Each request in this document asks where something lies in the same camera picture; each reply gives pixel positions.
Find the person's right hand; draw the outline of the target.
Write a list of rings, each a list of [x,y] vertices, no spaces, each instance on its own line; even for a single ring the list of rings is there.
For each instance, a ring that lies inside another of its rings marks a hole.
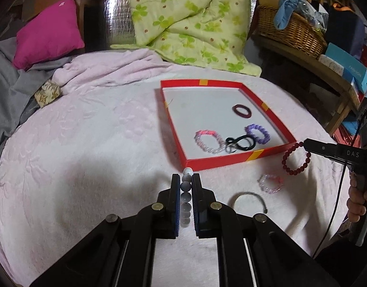
[[[367,191],[361,192],[357,188],[356,174],[350,173],[349,199],[346,203],[350,222],[357,223],[366,213],[364,203],[367,201]]]

